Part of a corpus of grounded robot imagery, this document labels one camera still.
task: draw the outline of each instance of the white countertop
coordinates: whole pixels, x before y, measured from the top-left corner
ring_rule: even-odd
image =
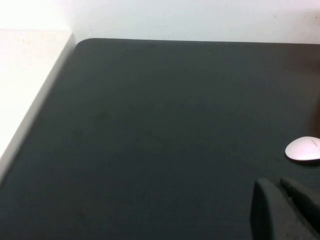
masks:
[[[68,31],[0,30],[0,180],[74,47]]]

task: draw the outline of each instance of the black desk surface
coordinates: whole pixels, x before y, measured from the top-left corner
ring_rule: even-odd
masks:
[[[0,188],[1,239],[251,239],[258,178],[320,137],[320,45],[90,39]]]

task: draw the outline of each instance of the white wall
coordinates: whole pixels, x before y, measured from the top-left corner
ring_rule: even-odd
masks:
[[[122,38],[320,43],[320,0],[7,2],[0,3],[0,28],[70,28],[78,42]]]

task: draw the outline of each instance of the white mouse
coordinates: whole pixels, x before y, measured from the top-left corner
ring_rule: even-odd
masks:
[[[320,159],[320,139],[312,136],[300,137],[286,147],[285,154],[298,161]]]

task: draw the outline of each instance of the desk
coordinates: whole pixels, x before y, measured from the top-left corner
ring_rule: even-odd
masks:
[[[2,239],[251,238],[258,178],[320,137],[320,46],[89,39],[0,188]]]

